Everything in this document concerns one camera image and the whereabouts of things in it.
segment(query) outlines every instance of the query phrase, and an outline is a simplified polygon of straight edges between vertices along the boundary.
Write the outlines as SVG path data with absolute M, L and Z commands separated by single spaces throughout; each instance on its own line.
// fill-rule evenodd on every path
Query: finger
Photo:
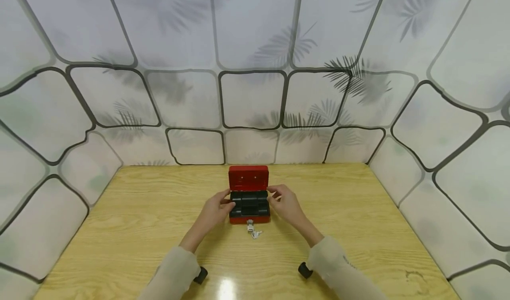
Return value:
M 212 199 L 217 200 L 218 202 L 221 202 L 221 200 L 224 199 L 228 194 L 230 194 L 230 188 L 228 188 L 224 191 L 215 193 L 215 195 L 212 196 Z
M 269 190 L 269 192 L 277 192 L 280 195 L 282 195 L 285 192 L 285 189 L 286 189 L 286 186 L 284 184 L 273 185 L 273 186 L 267 187 L 267 190 Z
M 271 207 L 273 208 L 276 208 L 278 205 L 278 201 L 273 196 L 268 196 L 267 201 L 269 202 L 269 205 L 271 205 Z
M 236 206 L 236 204 L 234 202 L 230 202 L 228 204 L 225 204 L 221 207 L 221 210 L 225 213 L 225 214 L 228 214 L 232 211 L 232 209 L 234 209 L 234 207 Z

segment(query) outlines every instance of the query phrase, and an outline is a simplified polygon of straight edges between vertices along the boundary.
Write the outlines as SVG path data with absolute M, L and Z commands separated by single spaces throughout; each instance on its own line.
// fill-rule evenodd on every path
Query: sleeve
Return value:
M 326 236 L 310 250 L 306 266 L 314 270 L 342 300 L 385 300 L 386 296 L 349 263 L 345 251 Z
M 179 300 L 200 270 L 193 253 L 174 247 L 164 257 L 138 300 Z

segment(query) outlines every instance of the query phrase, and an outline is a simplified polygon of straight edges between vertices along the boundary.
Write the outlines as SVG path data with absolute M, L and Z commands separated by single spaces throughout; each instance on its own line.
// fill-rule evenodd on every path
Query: hand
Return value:
M 274 193 L 267 197 L 269 205 L 281 218 L 298 230 L 310 247 L 324 239 L 322 233 L 306 218 L 301 205 L 299 205 L 298 197 L 289 187 L 285 185 L 268 186 L 267 190 Z
M 299 205 L 296 194 L 285 185 L 268 186 L 267 190 L 274 193 L 269 195 L 269 205 L 292 226 L 303 222 L 306 219 L 305 213 Z
M 230 189 L 218 192 L 205 201 L 197 220 L 188 230 L 179 246 L 192 253 L 197 250 L 205 235 L 216 225 L 222 223 L 236 205 L 234 202 L 225 199 L 228 194 L 230 194 Z

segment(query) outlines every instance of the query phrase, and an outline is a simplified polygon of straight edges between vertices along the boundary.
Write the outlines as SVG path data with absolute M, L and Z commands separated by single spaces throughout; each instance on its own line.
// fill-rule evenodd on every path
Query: person's left hand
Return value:
M 195 223 L 186 233 L 179 246 L 192 253 L 197 250 L 198 244 L 201 243 L 205 235 L 216 225 L 222 223 L 236 205 L 234 202 L 225 199 L 228 194 L 230 194 L 230 189 L 218 192 L 205 201 L 197 220 L 195 220 Z
M 216 225 L 222 223 L 236 205 L 234 202 L 225 199 L 228 194 L 230 194 L 230 189 L 218 192 L 205 201 L 202 212 L 200 212 L 193 225 L 197 226 L 204 235 L 209 233 Z

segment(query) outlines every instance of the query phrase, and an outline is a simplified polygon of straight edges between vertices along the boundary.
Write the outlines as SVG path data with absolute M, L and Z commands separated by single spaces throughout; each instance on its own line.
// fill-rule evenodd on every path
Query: table surface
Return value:
M 285 183 L 325 235 L 388 299 L 458 299 L 368 166 L 271 165 L 269 183 Z M 122 168 L 67 247 L 35 299 L 135 299 L 168 250 L 178 244 L 209 196 L 228 187 L 228 166 Z M 336 299 L 298 266 L 305 240 L 272 213 L 256 224 L 227 221 L 197 250 L 209 275 L 183 299 Z

